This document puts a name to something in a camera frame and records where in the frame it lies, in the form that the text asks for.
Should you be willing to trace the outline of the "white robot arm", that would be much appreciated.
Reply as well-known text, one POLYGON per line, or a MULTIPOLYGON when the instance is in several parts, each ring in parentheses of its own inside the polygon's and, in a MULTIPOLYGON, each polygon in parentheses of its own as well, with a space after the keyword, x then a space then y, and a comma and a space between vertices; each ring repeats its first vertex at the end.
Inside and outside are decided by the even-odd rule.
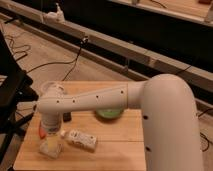
POLYGON ((136 110, 141 114, 147 171, 204 171, 194 94, 177 75, 160 74, 79 94, 52 82, 37 101, 48 133, 60 129, 60 115, 75 111, 136 110))

